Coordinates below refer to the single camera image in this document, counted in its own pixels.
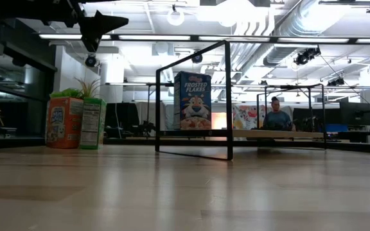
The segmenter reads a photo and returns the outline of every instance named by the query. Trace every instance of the woman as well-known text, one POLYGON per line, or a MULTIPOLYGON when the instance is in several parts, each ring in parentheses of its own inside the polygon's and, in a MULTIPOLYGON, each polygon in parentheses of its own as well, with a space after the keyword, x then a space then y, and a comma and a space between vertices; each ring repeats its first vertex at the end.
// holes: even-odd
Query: woman
POLYGON ((272 103, 270 105, 272 106, 272 111, 269 112, 263 120, 264 129, 281 131, 293 130, 289 115, 279 109, 280 104, 277 97, 272 97, 272 103))

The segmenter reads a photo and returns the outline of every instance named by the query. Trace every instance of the cereal box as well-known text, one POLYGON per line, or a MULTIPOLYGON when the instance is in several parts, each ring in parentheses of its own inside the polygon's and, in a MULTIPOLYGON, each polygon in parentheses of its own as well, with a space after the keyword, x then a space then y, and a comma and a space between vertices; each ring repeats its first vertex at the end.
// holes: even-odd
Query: cereal box
POLYGON ((80 140, 81 99, 52 98, 48 102, 46 118, 46 146, 50 148, 77 148, 80 140))
POLYGON ((211 129, 211 77, 179 72, 174 82, 173 127, 176 130, 211 129))
POLYGON ((80 148, 102 148, 106 111, 107 103, 103 99, 84 98, 80 148))

